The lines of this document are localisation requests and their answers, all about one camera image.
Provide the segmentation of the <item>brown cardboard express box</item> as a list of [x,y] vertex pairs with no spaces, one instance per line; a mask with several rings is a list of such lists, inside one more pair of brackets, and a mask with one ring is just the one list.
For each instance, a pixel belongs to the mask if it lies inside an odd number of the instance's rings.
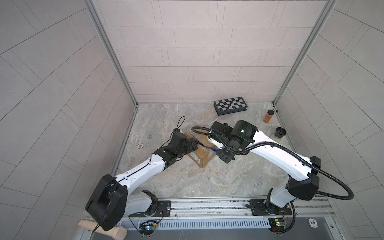
[[196,134],[191,130],[188,130],[185,134],[189,139],[194,138],[198,141],[198,149],[187,154],[187,156],[200,168],[204,168],[215,157],[216,152],[213,151],[213,149],[215,149],[216,146],[209,142],[205,135]]

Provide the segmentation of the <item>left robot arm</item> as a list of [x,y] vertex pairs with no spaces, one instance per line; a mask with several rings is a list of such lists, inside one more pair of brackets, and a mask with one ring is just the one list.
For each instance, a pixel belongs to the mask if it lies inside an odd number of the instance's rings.
[[155,150],[150,157],[133,169],[112,176],[104,175],[98,182],[85,209],[99,228],[109,231],[125,215],[145,213],[152,215],[156,210],[157,197],[149,191],[134,195],[132,192],[152,176],[173,165],[177,159],[198,149],[198,141],[176,132],[166,146]]

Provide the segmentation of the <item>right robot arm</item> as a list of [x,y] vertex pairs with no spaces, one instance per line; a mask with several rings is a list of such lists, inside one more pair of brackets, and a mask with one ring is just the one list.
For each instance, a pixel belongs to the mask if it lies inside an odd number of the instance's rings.
[[287,180],[268,193],[264,202],[267,208],[283,208],[295,199],[309,201],[319,189],[320,179],[313,167],[320,166],[320,161],[286,149],[246,121],[238,121],[233,128],[214,122],[208,136],[219,148],[219,157],[225,162],[233,160],[235,155],[253,153],[288,173]]

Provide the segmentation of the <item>black white chessboard box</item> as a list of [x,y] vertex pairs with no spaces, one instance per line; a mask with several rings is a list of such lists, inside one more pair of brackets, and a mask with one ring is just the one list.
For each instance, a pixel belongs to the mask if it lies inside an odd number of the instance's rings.
[[248,105],[242,97],[214,101],[214,108],[218,116],[246,111]]

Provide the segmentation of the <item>orange spice bottle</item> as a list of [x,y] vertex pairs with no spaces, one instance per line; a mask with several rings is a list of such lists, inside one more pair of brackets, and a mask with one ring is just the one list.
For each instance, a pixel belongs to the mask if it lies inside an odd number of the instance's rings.
[[265,115],[265,117],[264,117],[264,119],[263,119],[263,122],[264,122],[264,123],[269,123],[270,120],[271,120],[271,118],[272,118],[272,116],[273,116],[274,114],[275,114],[275,111],[274,111],[274,110],[268,110],[267,113],[266,113],[266,115]]

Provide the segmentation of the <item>white spice jar black lid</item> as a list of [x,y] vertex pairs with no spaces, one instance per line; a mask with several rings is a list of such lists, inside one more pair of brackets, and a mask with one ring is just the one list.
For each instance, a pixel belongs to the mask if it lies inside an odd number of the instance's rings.
[[282,127],[278,127],[278,128],[275,129],[274,135],[278,139],[283,138],[286,134],[287,134],[287,131],[284,128],[282,128]]

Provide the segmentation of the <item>left green circuit board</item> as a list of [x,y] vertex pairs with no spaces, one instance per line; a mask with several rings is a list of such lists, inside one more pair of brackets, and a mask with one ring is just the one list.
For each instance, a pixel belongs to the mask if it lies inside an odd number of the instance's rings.
[[155,231],[158,226],[157,221],[146,221],[140,224],[141,231]]

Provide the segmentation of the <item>green circuit board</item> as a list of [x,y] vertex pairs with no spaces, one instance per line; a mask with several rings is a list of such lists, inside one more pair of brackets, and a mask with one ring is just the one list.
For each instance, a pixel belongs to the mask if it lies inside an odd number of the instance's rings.
[[146,221],[140,224],[141,231],[155,231],[158,226],[157,221]]
[[286,227],[286,222],[283,219],[268,219],[269,224],[271,226],[270,231],[275,232],[282,232]]

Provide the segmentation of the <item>right green circuit board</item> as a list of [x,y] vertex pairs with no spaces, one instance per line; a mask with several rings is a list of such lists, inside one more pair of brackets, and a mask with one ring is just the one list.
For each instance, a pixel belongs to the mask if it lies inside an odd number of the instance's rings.
[[269,224],[271,226],[270,231],[275,232],[282,232],[286,227],[286,222],[283,219],[268,219]]

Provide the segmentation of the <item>white round sticker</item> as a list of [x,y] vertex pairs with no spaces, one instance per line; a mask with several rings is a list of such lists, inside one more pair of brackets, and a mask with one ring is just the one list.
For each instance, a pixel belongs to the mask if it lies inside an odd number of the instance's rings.
[[318,222],[315,219],[310,218],[309,219],[309,225],[311,228],[314,228],[314,229],[318,228]]

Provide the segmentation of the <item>aluminium mounting rail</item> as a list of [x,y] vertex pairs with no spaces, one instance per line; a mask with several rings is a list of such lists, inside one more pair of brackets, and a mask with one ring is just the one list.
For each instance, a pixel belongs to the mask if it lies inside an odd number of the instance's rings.
[[[298,218],[304,217],[334,217],[336,214],[329,200],[325,197],[314,197],[311,201],[295,200],[292,207],[293,214],[282,216],[253,216],[246,204],[250,200],[265,200],[264,196],[251,197],[220,197],[220,198],[159,198],[159,201],[171,201],[169,217],[164,219],[229,219],[229,218]],[[125,215],[120,220],[131,218]]]

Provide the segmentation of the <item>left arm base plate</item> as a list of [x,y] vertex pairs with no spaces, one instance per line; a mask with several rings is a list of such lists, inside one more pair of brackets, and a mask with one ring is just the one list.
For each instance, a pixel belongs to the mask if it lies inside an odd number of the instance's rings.
[[138,217],[147,217],[147,218],[155,218],[155,217],[169,217],[171,211],[171,201],[156,201],[156,204],[152,203],[149,208],[142,212],[131,214],[130,217],[138,218]]

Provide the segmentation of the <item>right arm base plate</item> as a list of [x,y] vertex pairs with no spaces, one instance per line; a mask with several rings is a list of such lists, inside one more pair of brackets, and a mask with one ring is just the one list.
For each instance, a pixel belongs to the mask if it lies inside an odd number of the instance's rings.
[[265,200],[250,200],[246,204],[246,208],[251,210],[253,216],[290,216],[293,214],[290,204],[280,208],[273,204],[266,205]]

